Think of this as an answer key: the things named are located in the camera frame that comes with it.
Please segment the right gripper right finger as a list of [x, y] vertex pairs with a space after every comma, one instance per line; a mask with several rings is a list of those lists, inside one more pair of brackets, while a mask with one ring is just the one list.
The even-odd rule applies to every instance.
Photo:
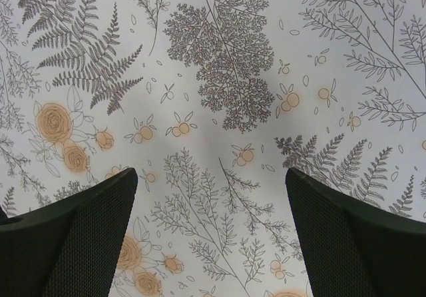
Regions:
[[314, 296], [425, 295], [425, 223], [296, 168], [287, 171], [286, 188]]

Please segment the floral table mat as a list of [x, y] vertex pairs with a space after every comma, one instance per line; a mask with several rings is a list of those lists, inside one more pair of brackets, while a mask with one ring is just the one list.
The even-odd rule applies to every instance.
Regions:
[[296, 167], [425, 220], [425, 0], [1, 0], [1, 208], [132, 167], [111, 296], [310, 296]]

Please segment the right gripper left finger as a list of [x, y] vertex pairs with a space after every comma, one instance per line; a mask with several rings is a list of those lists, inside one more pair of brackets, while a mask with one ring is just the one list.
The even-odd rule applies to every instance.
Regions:
[[108, 296], [138, 184], [134, 168], [31, 212], [1, 213], [2, 296]]

